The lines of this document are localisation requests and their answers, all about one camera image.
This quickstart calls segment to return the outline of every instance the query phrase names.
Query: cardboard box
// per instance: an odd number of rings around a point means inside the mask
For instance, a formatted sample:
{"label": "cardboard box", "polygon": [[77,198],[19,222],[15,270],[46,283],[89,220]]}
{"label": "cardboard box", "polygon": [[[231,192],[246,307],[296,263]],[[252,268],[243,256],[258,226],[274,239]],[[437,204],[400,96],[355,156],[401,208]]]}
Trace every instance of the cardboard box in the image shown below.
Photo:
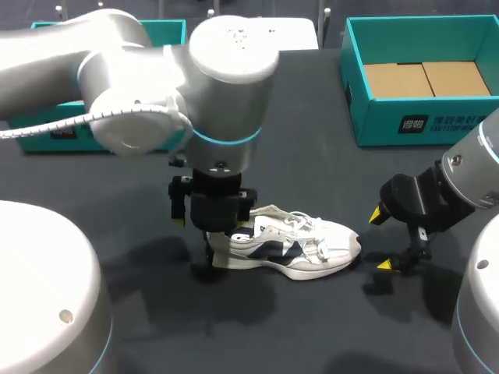
{"label": "cardboard box", "polygon": [[[154,47],[166,44],[184,44],[186,41],[186,21],[183,19],[140,21]],[[31,28],[50,26],[54,23],[36,22]],[[85,114],[82,101],[73,101],[48,108],[43,111],[16,115],[8,120],[11,129],[40,125],[59,119]],[[171,149],[182,138],[182,133],[170,139],[159,150]],[[94,139],[89,125],[51,132],[39,136],[18,138],[24,152],[89,152],[103,151],[104,148]]]}
{"label": "cardboard box", "polygon": [[357,143],[458,142],[499,108],[498,45],[496,16],[347,19],[340,69]]}

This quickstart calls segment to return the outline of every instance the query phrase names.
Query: table surface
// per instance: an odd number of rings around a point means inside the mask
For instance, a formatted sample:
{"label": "table surface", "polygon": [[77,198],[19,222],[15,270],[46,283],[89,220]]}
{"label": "table surface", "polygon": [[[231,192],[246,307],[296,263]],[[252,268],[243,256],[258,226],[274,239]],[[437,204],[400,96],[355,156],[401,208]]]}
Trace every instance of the table surface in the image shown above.
{"label": "table surface", "polygon": [[114,303],[120,374],[458,372],[451,316],[466,258],[494,212],[437,236],[419,275],[376,271],[380,252],[402,251],[409,240],[393,220],[368,225],[380,186],[398,172],[419,174],[445,147],[357,147],[338,54],[282,54],[243,178],[259,206],[300,210],[363,236],[363,261],[319,280],[265,269],[195,280],[189,259],[199,259],[203,240],[169,219],[168,183],[182,170],[165,155],[27,156],[2,142],[0,196],[65,215],[94,245]]}

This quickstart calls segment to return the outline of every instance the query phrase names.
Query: white robotic arm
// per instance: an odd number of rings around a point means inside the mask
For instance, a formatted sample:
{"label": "white robotic arm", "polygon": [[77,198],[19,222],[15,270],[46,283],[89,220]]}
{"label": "white robotic arm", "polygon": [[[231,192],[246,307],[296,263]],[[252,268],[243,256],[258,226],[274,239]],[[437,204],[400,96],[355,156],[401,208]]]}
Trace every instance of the white robotic arm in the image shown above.
{"label": "white robotic arm", "polygon": [[253,158],[278,64],[251,19],[201,23],[188,44],[152,48],[131,15],[99,10],[70,21],[0,34],[0,118],[83,100],[88,112],[0,138],[32,136],[90,123],[95,139],[120,155],[142,154],[183,133],[193,176],[174,178],[172,218],[225,231],[249,216],[256,192],[241,189]]}
{"label": "white robotic arm", "polygon": [[[433,167],[417,177],[396,175],[381,187],[370,222],[394,217],[407,224],[411,236],[406,252],[390,256],[390,268],[410,271],[419,259],[430,258],[429,234],[499,203],[498,122],[496,110]],[[452,342],[465,374],[499,372],[498,238],[499,215],[476,240],[455,307]]]}

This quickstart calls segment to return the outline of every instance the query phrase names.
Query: teal box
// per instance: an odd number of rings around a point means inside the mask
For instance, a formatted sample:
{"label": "teal box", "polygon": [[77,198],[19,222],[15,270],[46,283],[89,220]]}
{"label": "teal box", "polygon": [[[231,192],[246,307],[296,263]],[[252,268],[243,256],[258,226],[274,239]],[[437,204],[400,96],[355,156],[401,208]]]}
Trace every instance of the teal box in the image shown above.
{"label": "teal box", "polygon": [[[140,21],[146,29],[154,47],[166,44],[184,44],[186,41],[186,21],[184,19],[167,19]],[[54,23],[36,22],[31,28],[50,26]],[[8,120],[11,129],[19,129],[33,125],[40,125],[85,114],[82,101],[76,101],[48,108],[43,111],[16,115]],[[175,139],[170,139],[159,150],[168,150],[174,146],[182,133]],[[18,138],[24,152],[89,152],[105,150],[94,139],[89,125],[77,126],[65,131],[52,132],[39,136]]]}
{"label": "teal box", "polygon": [[[451,61],[474,61],[491,96],[374,98],[363,68]],[[455,144],[499,108],[499,21],[496,16],[348,18],[340,70],[360,146]]]}

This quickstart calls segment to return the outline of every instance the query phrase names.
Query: white sneaker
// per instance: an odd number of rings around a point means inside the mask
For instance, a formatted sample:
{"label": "white sneaker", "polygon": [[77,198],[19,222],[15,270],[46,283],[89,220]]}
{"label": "white sneaker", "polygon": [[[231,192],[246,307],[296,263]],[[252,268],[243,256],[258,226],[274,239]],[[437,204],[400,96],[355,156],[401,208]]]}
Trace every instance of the white sneaker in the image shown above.
{"label": "white sneaker", "polygon": [[249,221],[233,232],[207,233],[214,267],[268,266],[297,281],[347,267],[360,253],[358,237],[343,225],[274,205],[252,210]]}

